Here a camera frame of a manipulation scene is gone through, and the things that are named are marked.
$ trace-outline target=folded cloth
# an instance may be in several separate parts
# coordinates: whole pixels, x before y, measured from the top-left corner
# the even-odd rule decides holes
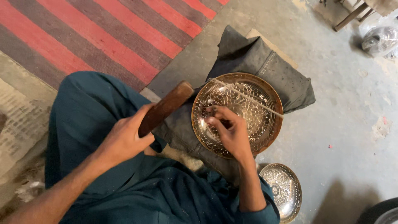
[[[289,63],[271,50],[260,37],[246,39],[227,26],[219,44],[219,53],[206,78],[243,72],[256,75],[268,82],[278,93],[285,114],[315,102],[311,79],[304,77]],[[226,180],[238,185],[238,166],[235,160],[224,159],[207,150],[192,129],[191,111],[196,95],[172,113],[154,133],[165,139],[170,147],[185,151],[201,159],[204,164]]]

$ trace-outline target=brass plate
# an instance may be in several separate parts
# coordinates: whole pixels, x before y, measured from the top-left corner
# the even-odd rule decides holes
[[[217,80],[231,84],[241,93],[283,114],[278,94],[263,79],[247,73],[229,73],[217,77]],[[221,157],[233,158],[222,145],[217,130],[204,121],[209,116],[206,108],[212,105],[226,106],[246,120],[253,156],[267,149],[281,130],[282,118],[223,85],[210,81],[199,91],[193,103],[192,126],[204,147]]]
[[[289,167],[272,163],[260,172],[260,176],[270,185],[274,202],[283,224],[293,221],[300,211],[302,191],[299,179]]]

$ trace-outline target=string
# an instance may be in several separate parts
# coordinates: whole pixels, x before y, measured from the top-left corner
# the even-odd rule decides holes
[[[233,88],[232,86],[230,86],[230,85],[228,85],[228,84],[226,84],[226,83],[223,83],[223,82],[221,82],[221,81],[219,81],[219,80],[217,80],[217,79],[211,79],[210,81],[215,81],[216,83],[221,84],[221,85],[227,87],[228,89],[230,89],[230,90],[232,90],[232,91],[238,93],[238,94],[241,95],[242,97],[244,97],[244,98],[246,98],[246,99],[249,99],[249,100],[252,101],[253,103],[257,104],[258,106],[261,106],[262,108],[264,108],[264,109],[266,109],[266,110],[272,112],[272,113],[275,114],[276,116],[278,116],[278,117],[280,117],[280,118],[283,119],[283,115],[282,115],[282,114],[280,114],[280,113],[278,113],[278,112],[276,112],[276,111],[274,111],[274,110],[268,108],[267,106],[265,106],[265,105],[263,105],[263,104],[260,104],[257,100],[253,99],[253,98],[250,97],[250,96],[246,96],[245,94],[239,92],[238,90],[236,90],[236,89]]]

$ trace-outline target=wooden chair leg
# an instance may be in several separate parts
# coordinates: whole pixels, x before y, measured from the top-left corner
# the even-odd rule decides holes
[[[366,3],[360,5],[357,9],[355,9],[351,14],[349,14],[343,21],[341,21],[337,26],[334,27],[334,30],[337,32],[341,30],[345,25],[355,19],[359,14],[361,14],[365,9],[368,8]]]
[[[359,22],[361,23],[363,20],[365,20],[366,18],[368,18],[373,12],[373,9],[369,9],[369,11],[362,17],[359,19]]]

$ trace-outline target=green kurta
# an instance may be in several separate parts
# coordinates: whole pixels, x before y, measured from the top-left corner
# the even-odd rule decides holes
[[[147,99],[121,81],[77,72],[61,84],[49,124],[46,187],[53,186],[95,151],[113,125],[134,115]],[[164,142],[151,145],[158,150]],[[98,177],[62,223],[279,223],[269,185],[261,179],[267,207],[239,211],[238,188],[218,173],[194,173],[171,159],[143,153]]]

